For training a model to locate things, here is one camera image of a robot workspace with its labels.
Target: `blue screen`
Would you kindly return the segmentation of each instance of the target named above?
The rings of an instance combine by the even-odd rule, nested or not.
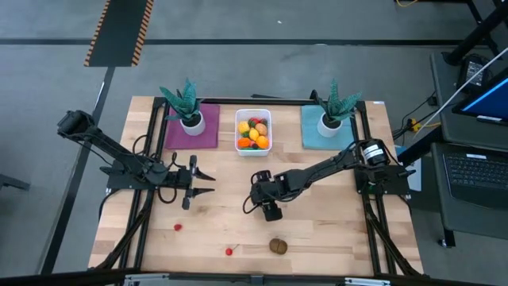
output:
[[[462,111],[508,120],[508,79],[492,87]]]

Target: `teal mat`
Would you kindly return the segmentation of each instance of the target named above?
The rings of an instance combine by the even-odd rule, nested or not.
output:
[[[342,150],[355,139],[352,135],[351,120],[342,122],[342,127],[334,137],[323,137],[318,132],[318,121],[323,108],[318,105],[302,106],[302,143],[305,149]]]

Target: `caution stripe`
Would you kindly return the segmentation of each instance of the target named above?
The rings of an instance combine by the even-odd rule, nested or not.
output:
[[[106,12],[108,10],[108,7],[110,6],[110,1],[111,0],[107,0],[106,4],[104,5],[104,9],[102,9],[102,14],[100,19],[98,20],[97,29],[95,30],[94,36],[92,37],[92,42],[90,43],[90,48],[88,49],[87,57],[85,58],[84,63],[85,67],[90,66],[90,56],[92,54],[92,51],[94,50],[94,45],[95,41],[97,40],[98,33],[101,31],[102,23],[104,22],[104,17],[106,16]]]
[[[152,15],[153,0],[147,0],[144,7],[143,19],[141,19],[140,32],[137,34],[136,46],[134,47],[134,55],[131,59],[131,67],[136,67],[141,58],[141,50],[143,49],[144,38],[148,30],[148,23],[150,23],[150,16]]]

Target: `monitor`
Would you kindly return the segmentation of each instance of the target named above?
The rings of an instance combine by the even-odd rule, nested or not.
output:
[[[508,78],[460,105],[461,113],[508,121]]]

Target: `succulent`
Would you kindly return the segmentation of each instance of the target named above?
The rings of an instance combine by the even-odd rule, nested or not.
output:
[[[196,99],[196,83],[191,83],[189,79],[186,79],[183,95],[178,89],[176,90],[177,95],[174,95],[166,87],[159,87],[159,89],[176,112],[176,115],[168,115],[167,120],[182,119],[182,121],[188,122],[199,114],[199,103],[202,99]]]
[[[318,96],[318,93],[314,90],[310,94],[310,98],[313,99],[317,104],[323,107],[325,110],[326,119],[328,122],[339,122],[342,121],[352,114],[352,108],[356,105],[356,102],[360,99],[361,93],[355,93],[349,95],[345,99],[339,99],[339,92],[337,89],[337,81],[334,79],[331,84],[330,96],[328,102],[324,102]]]

